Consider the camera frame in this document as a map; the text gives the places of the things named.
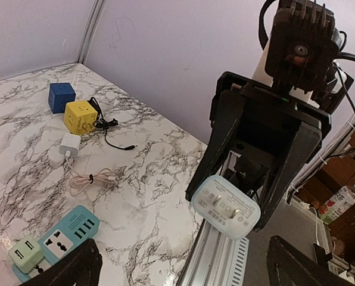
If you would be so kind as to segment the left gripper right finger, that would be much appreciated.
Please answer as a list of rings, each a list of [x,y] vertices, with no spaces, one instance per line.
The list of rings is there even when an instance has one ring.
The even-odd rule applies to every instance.
[[[280,236],[273,236],[267,251],[270,285],[338,285],[338,275],[329,271],[329,255],[314,247],[312,260]]]

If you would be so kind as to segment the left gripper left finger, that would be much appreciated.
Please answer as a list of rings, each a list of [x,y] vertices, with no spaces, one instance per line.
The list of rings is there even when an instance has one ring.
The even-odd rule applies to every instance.
[[[45,272],[22,286],[68,286],[99,284],[102,256],[94,239],[89,238]]]

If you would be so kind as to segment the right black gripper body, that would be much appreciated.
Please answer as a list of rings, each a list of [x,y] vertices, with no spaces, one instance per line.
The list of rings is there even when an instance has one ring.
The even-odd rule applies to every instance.
[[[331,130],[328,113],[231,72],[217,81],[210,121],[209,174],[237,151],[246,191],[285,189]]]

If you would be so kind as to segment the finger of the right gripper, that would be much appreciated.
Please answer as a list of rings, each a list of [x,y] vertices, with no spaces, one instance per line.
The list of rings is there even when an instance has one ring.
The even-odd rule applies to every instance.
[[[232,91],[221,93],[207,149],[186,189],[187,200],[190,200],[204,180],[215,174],[225,162],[236,137],[244,105],[245,98],[239,94]]]
[[[267,225],[292,180],[310,160],[321,141],[320,129],[307,123],[299,125],[298,131],[265,176],[259,199],[261,215],[253,228],[254,232],[261,231]]]

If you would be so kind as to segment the teal power strip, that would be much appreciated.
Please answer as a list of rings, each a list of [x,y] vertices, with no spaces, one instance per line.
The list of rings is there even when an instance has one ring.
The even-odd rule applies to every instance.
[[[35,239],[44,252],[44,259],[29,273],[22,273],[13,263],[14,274],[21,282],[26,282],[45,272],[81,243],[93,238],[98,232],[99,224],[100,220],[85,206],[76,206],[42,237]]]

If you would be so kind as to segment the green usb charger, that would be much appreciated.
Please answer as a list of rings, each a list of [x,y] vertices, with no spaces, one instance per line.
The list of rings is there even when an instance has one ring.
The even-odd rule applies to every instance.
[[[40,244],[31,235],[26,235],[11,247],[8,255],[22,273],[32,271],[45,257]]]

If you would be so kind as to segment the light blue usb charger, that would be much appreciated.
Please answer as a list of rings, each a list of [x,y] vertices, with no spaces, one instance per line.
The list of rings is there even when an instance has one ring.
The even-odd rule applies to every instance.
[[[240,240],[256,226],[259,205],[224,177],[208,177],[195,191],[191,204],[209,224],[225,236]]]

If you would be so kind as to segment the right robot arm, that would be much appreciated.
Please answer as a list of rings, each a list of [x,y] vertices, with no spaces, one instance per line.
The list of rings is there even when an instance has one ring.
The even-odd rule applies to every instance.
[[[306,95],[273,89],[267,56],[250,79],[229,71],[219,78],[208,146],[185,192],[208,223],[236,240],[266,226],[331,130],[331,116]]]

